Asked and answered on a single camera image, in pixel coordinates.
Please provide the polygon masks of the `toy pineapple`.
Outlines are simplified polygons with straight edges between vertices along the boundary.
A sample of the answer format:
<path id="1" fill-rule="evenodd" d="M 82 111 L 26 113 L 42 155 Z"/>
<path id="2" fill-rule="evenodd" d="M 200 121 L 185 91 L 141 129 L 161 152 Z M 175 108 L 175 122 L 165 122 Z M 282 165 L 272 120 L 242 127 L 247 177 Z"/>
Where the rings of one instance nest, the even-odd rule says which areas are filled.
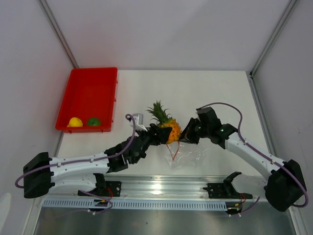
<path id="1" fill-rule="evenodd" d="M 156 121 L 156 125 L 160 128 L 172 128 L 166 144 L 172 144 L 179 140 L 181 136 L 181 127 L 171 114 L 166 113 L 168 109 L 163 109 L 161 101 L 153 103 L 152 107 L 148 107 L 147 112 L 152 115 L 152 119 Z"/>

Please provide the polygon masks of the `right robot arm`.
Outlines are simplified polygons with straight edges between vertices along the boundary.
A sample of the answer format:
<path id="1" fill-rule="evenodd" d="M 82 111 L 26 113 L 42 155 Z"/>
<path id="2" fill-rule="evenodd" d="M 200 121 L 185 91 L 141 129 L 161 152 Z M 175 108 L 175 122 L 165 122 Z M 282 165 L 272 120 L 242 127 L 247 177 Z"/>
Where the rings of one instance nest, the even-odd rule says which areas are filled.
<path id="1" fill-rule="evenodd" d="M 228 197 L 248 193 L 264 197 L 278 211 L 285 212 L 289 207 L 297 207 L 296 201 L 305 198 L 301 207 L 308 205 L 309 197 L 300 165 L 288 162 L 255 147 L 244 138 L 241 127 L 221 123 L 210 105 L 197 109 L 197 118 L 191 118 L 183 130 L 180 141 L 198 144 L 201 138 L 210 139 L 213 144 L 237 155 L 260 176 L 248 176 L 234 172 L 224 180 L 223 191 Z"/>

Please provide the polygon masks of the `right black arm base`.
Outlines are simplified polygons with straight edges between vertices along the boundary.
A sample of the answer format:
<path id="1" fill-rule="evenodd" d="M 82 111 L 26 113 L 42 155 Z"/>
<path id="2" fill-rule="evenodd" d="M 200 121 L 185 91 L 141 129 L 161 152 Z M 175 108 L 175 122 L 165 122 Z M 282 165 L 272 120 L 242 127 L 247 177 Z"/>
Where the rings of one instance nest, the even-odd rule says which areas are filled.
<path id="1" fill-rule="evenodd" d="M 227 176 L 222 183 L 207 183 L 202 189 L 208 193 L 210 199 L 252 199 L 251 194 L 239 193 L 231 184 L 234 178 L 241 174 L 236 171 Z"/>

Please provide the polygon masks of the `clear zip top bag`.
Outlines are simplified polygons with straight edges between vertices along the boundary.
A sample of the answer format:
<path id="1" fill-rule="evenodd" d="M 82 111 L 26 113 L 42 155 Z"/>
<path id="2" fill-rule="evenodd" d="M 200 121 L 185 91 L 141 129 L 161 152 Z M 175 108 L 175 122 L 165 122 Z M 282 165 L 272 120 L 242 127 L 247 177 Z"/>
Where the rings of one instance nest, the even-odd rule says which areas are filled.
<path id="1" fill-rule="evenodd" d="M 171 168 L 199 167 L 207 154 L 202 144 L 177 141 L 166 147 L 165 158 Z"/>

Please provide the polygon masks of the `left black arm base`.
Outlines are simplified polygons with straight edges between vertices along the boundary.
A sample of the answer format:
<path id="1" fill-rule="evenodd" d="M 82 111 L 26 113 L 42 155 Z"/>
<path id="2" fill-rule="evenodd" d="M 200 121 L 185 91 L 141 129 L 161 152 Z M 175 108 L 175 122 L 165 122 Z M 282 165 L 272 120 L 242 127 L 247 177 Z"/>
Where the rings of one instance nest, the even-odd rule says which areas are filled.
<path id="1" fill-rule="evenodd" d="M 95 179 L 95 186 L 91 190 L 79 190 L 79 196 L 88 196 L 84 193 L 88 192 L 93 195 L 103 196 L 103 197 L 120 197 L 122 182 L 121 181 L 106 181 L 103 174 L 95 173 L 93 174 Z"/>

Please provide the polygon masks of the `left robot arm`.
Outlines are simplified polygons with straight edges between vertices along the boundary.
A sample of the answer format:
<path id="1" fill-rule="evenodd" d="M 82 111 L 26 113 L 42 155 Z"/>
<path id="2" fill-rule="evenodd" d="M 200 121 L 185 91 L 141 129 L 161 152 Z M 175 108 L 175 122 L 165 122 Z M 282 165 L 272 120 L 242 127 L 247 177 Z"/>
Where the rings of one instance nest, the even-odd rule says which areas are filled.
<path id="1" fill-rule="evenodd" d="M 138 163 L 151 145 L 166 144 L 171 131 L 170 127 L 151 124 L 146 130 L 134 131 L 115 147 L 86 157 L 61 159 L 49 157 L 48 152 L 39 153 L 23 167 L 23 196 L 38 198 L 54 190 L 100 196 L 106 191 L 105 174 Z"/>

